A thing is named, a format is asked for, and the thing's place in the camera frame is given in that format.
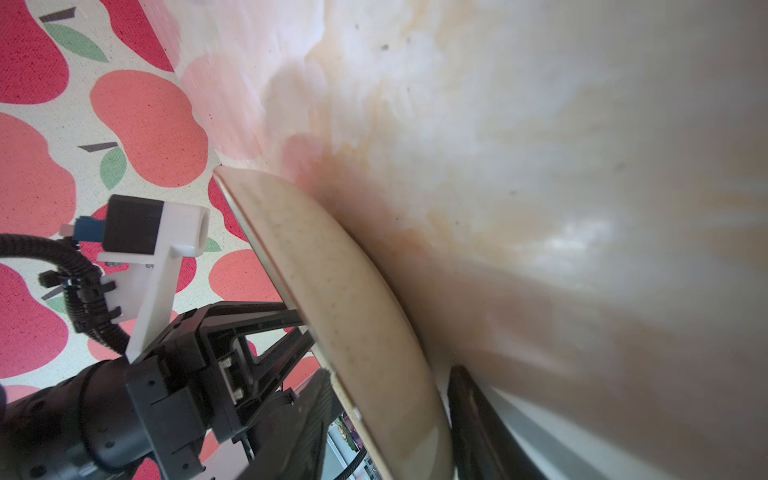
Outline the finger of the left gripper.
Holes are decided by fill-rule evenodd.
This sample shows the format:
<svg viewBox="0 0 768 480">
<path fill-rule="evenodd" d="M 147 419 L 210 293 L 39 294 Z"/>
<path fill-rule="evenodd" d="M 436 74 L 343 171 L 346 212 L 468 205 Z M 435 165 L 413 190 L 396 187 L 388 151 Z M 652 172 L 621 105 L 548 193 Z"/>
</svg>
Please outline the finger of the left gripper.
<svg viewBox="0 0 768 480">
<path fill-rule="evenodd" d="M 280 302 L 218 302 L 191 316 L 191 386 L 203 408 L 281 408 L 296 401 L 289 374 L 314 345 L 298 312 Z M 283 336 L 260 354 L 247 337 Z"/>
</svg>

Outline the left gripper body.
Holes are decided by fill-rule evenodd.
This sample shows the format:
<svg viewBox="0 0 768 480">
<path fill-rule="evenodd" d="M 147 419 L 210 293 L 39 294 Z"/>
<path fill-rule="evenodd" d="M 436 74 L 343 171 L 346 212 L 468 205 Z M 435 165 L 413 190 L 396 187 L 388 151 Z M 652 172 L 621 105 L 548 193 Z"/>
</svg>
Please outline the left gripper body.
<svg viewBox="0 0 768 480">
<path fill-rule="evenodd" d="M 140 360 L 102 361 L 21 398 L 1 420 L 4 479 L 129 479 L 151 460 L 164 479 L 221 479 L 202 457 L 247 425 L 252 355 L 243 333 L 175 322 Z"/>
</svg>

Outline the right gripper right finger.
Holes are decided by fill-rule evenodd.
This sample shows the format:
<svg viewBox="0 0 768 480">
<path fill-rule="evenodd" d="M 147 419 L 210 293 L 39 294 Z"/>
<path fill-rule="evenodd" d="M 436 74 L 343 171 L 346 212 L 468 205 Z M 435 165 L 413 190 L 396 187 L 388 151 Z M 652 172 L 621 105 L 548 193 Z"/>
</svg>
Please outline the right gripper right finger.
<svg viewBox="0 0 768 480">
<path fill-rule="evenodd" d="M 465 367 L 450 369 L 447 396 L 453 460 L 460 479 L 545 478 Z"/>
</svg>

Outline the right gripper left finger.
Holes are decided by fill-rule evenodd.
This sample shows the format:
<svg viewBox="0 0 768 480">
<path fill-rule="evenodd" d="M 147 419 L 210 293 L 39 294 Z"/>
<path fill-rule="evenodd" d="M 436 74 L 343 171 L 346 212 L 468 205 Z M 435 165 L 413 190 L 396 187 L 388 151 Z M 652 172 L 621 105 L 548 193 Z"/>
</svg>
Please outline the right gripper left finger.
<svg viewBox="0 0 768 480">
<path fill-rule="evenodd" d="M 317 370 L 291 404 L 272 409 L 249 429 L 253 452 L 240 479 L 319 479 L 336 395 L 330 372 Z"/>
</svg>

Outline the beige bamboo pattern plate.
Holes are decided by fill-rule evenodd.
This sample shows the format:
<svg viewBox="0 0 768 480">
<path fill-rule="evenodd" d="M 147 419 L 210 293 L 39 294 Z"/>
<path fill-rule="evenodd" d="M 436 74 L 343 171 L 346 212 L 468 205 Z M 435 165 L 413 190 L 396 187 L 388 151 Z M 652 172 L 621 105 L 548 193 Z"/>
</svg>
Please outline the beige bamboo pattern plate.
<svg viewBox="0 0 768 480">
<path fill-rule="evenodd" d="M 448 416 L 403 309 L 373 262 L 315 199 L 266 172 L 214 177 L 385 479 L 454 476 Z"/>
</svg>

